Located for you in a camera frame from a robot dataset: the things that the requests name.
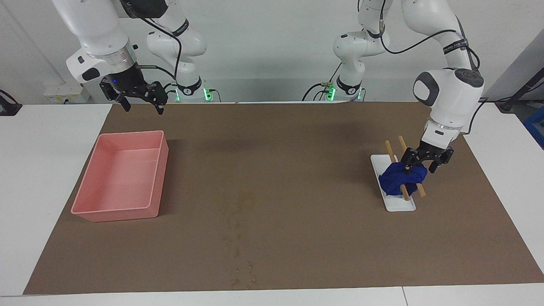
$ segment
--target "wooden stick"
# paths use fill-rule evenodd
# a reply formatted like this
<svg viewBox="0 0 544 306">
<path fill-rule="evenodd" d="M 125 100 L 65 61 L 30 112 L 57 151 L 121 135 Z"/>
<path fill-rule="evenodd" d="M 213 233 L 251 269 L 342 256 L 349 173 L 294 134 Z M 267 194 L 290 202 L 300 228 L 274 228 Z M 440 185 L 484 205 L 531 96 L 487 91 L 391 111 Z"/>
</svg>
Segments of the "wooden stick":
<svg viewBox="0 0 544 306">
<path fill-rule="evenodd" d="M 391 159 L 391 163 L 396 163 L 395 155 L 393 154 L 393 148 L 391 147 L 391 143 L 389 140 L 385 141 L 385 147 L 387 148 L 387 153 L 389 154 L 389 158 Z M 400 190 L 403 192 L 404 200 L 410 201 L 410 196 L 408 195 L 408 190 L 406 190 L 406 186 L 400 185 Z"/>
<path fill-rule="evenodd" d="M 403 152 L 406 152 L 406 149 L 408 147 L 406 146 L 406 143 L 404 142 L 404 137 L 399 136 L 399 141 L 400 141 L 400 145 L 403 147 Z M 417 191 L 419 192 L 419 195 L 422 198 L 425 198 L 427 196 L 427 192 L 425 192 L 425 188 L 423 188 L 423 184 L 421 184 L 421 183 L 417 184 Z"/>
</svg>

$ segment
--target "pink plastic tray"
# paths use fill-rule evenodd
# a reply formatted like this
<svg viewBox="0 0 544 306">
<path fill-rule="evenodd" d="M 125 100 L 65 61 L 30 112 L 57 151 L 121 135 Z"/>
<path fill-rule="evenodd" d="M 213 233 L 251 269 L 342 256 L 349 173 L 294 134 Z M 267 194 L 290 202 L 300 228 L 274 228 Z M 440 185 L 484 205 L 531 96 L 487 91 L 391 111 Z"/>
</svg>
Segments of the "pink plastic tray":
<svg viewBox="0 0 544 306">
<path fill-rule="evenodd" d="M 100 135 L 72 213 L 92 222 L 155 218 L 167 157 L 163 131 Z"/>
</svg>

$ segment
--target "brown paper mat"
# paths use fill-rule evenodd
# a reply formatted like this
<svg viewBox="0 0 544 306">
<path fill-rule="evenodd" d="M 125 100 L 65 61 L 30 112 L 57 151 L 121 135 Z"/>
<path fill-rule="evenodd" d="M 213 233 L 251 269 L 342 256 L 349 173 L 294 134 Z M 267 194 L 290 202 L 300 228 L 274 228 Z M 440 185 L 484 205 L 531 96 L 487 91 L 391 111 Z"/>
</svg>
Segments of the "brown paper mat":
<svg viewBox="0 0 544 306">
<path fill-rule="evenodd" d="M 164 130 L 159 217 L 66 204 L 24 294 L 540 283 L 465 140 L 417 210 L 384 208 L 370 163 L 417 146 L 418 103 L 114 106 L 106 132 Z"/>
</svg>

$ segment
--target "white table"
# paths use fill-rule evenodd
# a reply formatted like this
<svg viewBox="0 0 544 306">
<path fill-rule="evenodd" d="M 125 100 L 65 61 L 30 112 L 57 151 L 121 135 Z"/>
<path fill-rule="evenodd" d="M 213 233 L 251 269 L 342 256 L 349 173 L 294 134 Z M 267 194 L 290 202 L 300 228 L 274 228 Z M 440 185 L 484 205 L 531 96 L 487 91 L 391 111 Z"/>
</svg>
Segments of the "white table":
<svg viewBox="0 0 544 306">
<path fill-rule="evenodd" d="M 21 297 L 110 107 L 24 106 L 0 118 L 0 305 L 544 305 L 544 284 Z M 466 139 L 544 270 L 544 151 L 492 104 Z"/>
</svg>

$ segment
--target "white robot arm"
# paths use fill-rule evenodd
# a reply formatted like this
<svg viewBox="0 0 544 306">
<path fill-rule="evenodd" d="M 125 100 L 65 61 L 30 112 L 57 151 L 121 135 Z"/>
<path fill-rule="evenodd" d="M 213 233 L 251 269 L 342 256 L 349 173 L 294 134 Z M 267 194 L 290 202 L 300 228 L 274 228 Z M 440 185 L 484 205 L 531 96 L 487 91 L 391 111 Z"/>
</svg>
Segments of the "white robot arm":
<svg viewBox="0 0 544 306">
<path fill-rule="evenodd" d="M 126 97 L 137 97 L 155 106 L 162 114 L 168 96 L 159 82 L 148 84 L 134 55 L 134 47 L 119 24 L 119 18 L 110 0 L 52 0 L 60 16 L 81 43 L 79 49 L 66 61 L 74 76 L 85 83 L 102 77 L 100 87 L 108 100 L 120 103 L 126 111 L 130 104 Z M 195 64 L 188 57 L 201 55 L 206 50 L 202 35 L 189 26 L 175 0 L 120 0 L 127 14 L 147 22 L 177 37 L 183 51 L 177 63 L 180 47 L 169 35 L 152 32 L 147 43 L 153 54 L 165 60 L 171 68 L 178 67 L 176 85 L 188 99 L 209 96 Z"/>
<path fill-rule="evenodd" d="M 363 31 L 341 35 L 335 41 L 335 54 L 342 60 L 337 93 L 348 100 L 357 94 L 364 74 L 364 64 L 359 59 L 389 51 L 384 18 L 392 2 L 363 0 L 359 13 Z M 433 161 L 429 170 L 434 173 L 438 166 L 449 162 L 453 154 L 449 145 L 457 139 L 478 103 L 484 79 L 472 59 L 461 23 L 446 0 L 401 2 L 408 27 L 436 39 L 448 62 L 445 69 L 425 71 L 416 78 L 414 96 L 431 108 L 431 114 L 419 147 L 408 148 L 401 159 L 407 171 L 423 161 Z"/>
</svg>

